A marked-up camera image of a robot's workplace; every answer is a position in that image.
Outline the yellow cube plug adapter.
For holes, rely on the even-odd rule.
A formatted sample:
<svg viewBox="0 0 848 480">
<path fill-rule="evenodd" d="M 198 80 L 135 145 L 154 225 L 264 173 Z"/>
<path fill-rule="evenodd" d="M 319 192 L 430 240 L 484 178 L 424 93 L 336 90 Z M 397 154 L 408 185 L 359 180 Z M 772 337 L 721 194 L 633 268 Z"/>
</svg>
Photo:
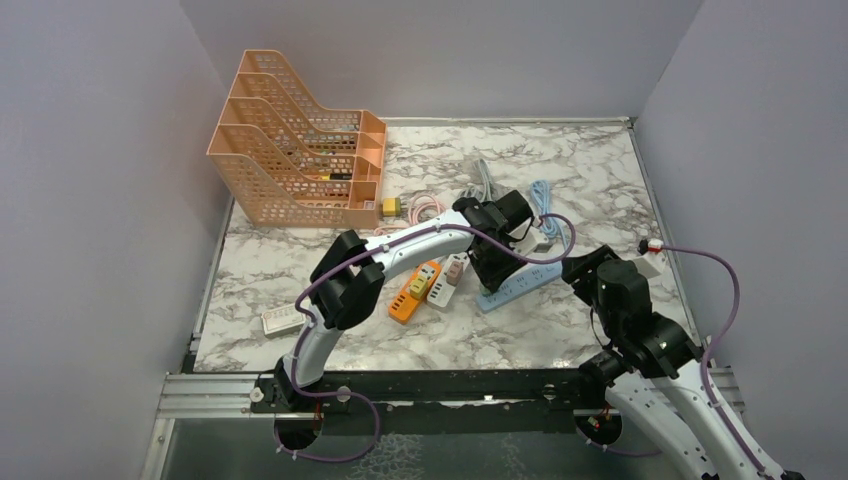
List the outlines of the yellow cube plug adapter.
<svg viewBox="0 0 848 480">
<path fill-rule="evenodd" d="M 424 298 L 430 289 L 431 276 L 425 273 L 419 273 L 411 280 L 408 291 L 410 296 L 415 300 Z"/>
</svg>

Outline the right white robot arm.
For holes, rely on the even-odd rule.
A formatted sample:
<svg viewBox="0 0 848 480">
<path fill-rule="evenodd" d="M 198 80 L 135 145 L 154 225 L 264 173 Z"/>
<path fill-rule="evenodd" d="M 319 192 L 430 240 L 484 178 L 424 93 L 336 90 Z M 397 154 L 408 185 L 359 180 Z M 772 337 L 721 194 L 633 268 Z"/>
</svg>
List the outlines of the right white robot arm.
<svg viewBox="0 0 848 480">
<path fill-rule="evenodd" d="M 663 272 L 669 248 L 644 240 L 634 259 L 607 245 L 563 259 L 563 281 L 609 340 L 580 366 L 579 398 L 592 407 L 608 402 L 688 479 L 802 478 L 773 459 L 733 411 L 711 374 L 711 348 L 655 311 L 649 281 Z"/>
</svg>

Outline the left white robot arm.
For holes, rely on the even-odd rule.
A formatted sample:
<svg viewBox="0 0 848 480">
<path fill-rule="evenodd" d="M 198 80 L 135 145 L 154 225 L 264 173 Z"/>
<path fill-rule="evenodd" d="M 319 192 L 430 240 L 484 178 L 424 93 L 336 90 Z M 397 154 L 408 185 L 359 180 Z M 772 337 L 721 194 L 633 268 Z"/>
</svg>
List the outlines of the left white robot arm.
<svg viewBox="0 0 848 480">
<path fill-rule="evenodd" d="M 392 234 L 340 234 L 295 301 L 306 322 L 274 368 L 279 401 L 294 411 L 310 405 L 338 339 L 372 315 L 387 281 L 430 260 L 467 254 L 481 284 L 493 292 L 526 265 L 514 252 L 518 239 L 512 233 L 532 223 L 529 203 L 512 190 L 496 201 L 461 198 L 436 217 Z M 304 301 L 310 305 L 302 309 Z"/>
</svg>

